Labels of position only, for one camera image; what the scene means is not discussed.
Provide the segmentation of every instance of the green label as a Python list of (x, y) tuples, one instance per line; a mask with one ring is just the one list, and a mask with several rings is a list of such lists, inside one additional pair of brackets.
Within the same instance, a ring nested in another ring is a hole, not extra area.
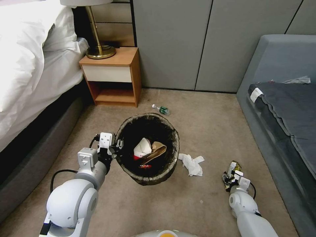
[(167, 110), (166, 107), (161, 106), (159, 112), (162, 114), (166, 114), (166, 110)]

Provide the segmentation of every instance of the trash can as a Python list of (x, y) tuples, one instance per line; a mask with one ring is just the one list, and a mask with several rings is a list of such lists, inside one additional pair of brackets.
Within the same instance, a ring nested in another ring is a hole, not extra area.
[[(150, 162), (149, 169), (141, 169), (134, 161), (134, 148), (142, 138), (151, 143), (166, 145), (166, 152)], [(139, 114), (126, 119), (117, 135), (124, 145), (116, 160), (122, 169), (141, 185), (155, 185), (167, 180), (173, 173), (179, 155), (179, 135), (171, 123), (156, 113)]]

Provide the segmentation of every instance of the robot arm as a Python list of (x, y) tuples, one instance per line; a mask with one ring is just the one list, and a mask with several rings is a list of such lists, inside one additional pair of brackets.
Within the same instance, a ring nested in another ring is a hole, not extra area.
[(47, 215), (39, 236), (84, 237), (98, 202), (98, 190), (109, 172), (115, 151), (112, 133), (100, 133), (98, 151), (83, 148), (78, 152), (80, 169), (75, 178), (55, 188), (47, 201)]
[(238, 186), (230, 190), (229, 205), (241, 237), (278, 237), (272, 225), (258, 211), (257, 203), (248, 194), (250, 180), (240, 176)]

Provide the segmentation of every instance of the bed frame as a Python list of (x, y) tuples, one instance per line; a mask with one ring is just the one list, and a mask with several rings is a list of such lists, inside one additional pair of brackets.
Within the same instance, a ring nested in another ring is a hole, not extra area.
[(306, 75), (312, 82), (316, 79), (316, 36), (264, 35), (237, 92), (238, 102), (253, 137), (300, 237), (316, 233), (316, 220), (307, 209), (296, 183), (292, 181), (289, 170), (259, 119), (259, 111), (250, 103), (248, 88), (251, 83), (270, 80), (284, 82)]
[(90, 97), (86, 82), (82, 80), (50, 104), (0, 152), (1, 158), (9, 163), (7, 173), (10, 174), (2, 177), (0, 184), (0, 223), (47, 174), (84, 105), (91, 101)]

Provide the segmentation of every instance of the crumpled tissue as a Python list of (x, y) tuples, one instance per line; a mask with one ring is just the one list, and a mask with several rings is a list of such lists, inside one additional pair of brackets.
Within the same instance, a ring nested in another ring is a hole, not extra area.
[(189, 176), (197, 175), (202, 176), (203, 170), (199, 165), (200, 162), (204, 161), (202, 156), (192, 159), (190, 155), (180, 153), (178, 156), (179, 160), (182, 160), (183, 166), (189, 171)]

